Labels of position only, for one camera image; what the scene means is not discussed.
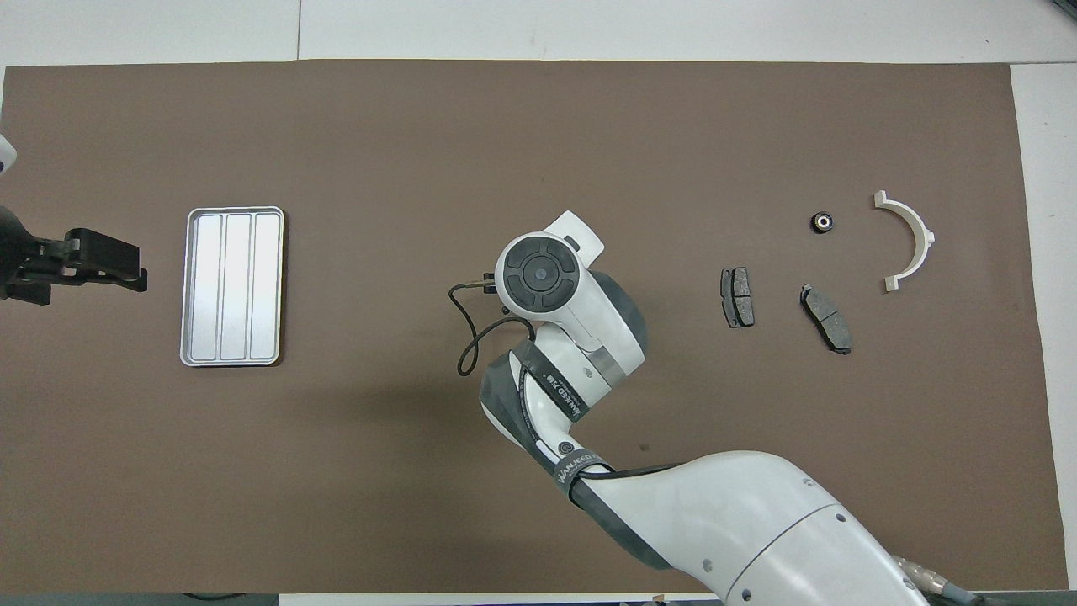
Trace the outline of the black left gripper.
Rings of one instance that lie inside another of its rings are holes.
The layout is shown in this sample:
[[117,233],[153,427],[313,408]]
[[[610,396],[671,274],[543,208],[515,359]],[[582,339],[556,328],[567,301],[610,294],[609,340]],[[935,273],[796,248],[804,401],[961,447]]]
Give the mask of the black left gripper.
[[[138,293],[149,288],[139,246],[89,229],[72,229],[62,239],[34,237],[12,211],[1,207],[1,299],[47,306],[65,254],[70,268],[102,272],[101,284]],[[118,274],[138,276],[122,279]]]

